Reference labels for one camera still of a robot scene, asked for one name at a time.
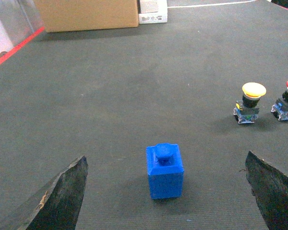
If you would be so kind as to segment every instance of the cardboard box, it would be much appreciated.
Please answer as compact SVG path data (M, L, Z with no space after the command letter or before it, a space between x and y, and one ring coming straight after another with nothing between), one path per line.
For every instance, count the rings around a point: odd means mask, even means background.
M166 23L168 21L167 0L156 0L156 1L158 2L158 12L140 13L139 24Z
M34 0L46 32L137 27L137 0Z

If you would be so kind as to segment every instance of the yellow push button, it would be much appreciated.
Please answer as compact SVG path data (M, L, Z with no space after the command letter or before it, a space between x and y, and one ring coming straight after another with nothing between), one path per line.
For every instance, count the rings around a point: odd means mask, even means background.
M245 95L252 98L259 98L264 96L267 92L263 85L255 82L248 82L244 84L242 86L242 91L245 93Z

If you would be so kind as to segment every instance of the gray mat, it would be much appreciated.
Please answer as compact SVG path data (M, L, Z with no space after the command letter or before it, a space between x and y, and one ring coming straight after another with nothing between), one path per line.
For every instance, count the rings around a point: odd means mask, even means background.
M270 114L287 80L288 11L266 0L43 33L0 66L0 217L85 155L78 230L266 230L240 170L249 150L288 170L288 122ZM267 94L239 126L249 81ZM153 202L145 148L161 142L179 144L185 182L182 198Z

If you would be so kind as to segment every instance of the blue plastic cube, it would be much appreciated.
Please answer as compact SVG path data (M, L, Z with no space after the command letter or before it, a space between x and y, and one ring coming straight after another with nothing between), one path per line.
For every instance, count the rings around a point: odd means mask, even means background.
M146 148L147 173L152 199L180 197L183 165L177 144L162 143Z

